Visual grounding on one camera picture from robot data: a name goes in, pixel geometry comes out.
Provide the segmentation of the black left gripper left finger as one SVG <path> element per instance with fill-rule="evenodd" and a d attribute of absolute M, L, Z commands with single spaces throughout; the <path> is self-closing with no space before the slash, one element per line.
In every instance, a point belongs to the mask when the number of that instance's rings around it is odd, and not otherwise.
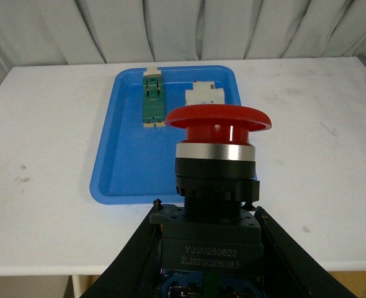
<path fill-rule="evenodd" d="M 83 297 L 155 297 L 160 277 L 160 227 L 150 215 L 163 209 L 156 199 L 112 264 L 82 295 Z"/>

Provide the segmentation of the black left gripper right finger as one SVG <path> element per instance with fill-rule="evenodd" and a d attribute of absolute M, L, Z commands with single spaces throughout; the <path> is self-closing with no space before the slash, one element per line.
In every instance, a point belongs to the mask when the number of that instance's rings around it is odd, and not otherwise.
<path fill-rule="evenodd" d="M 266 297 L 354 297 L 315 261 L 262 207 L 255 218 L 264 244 Z"/>

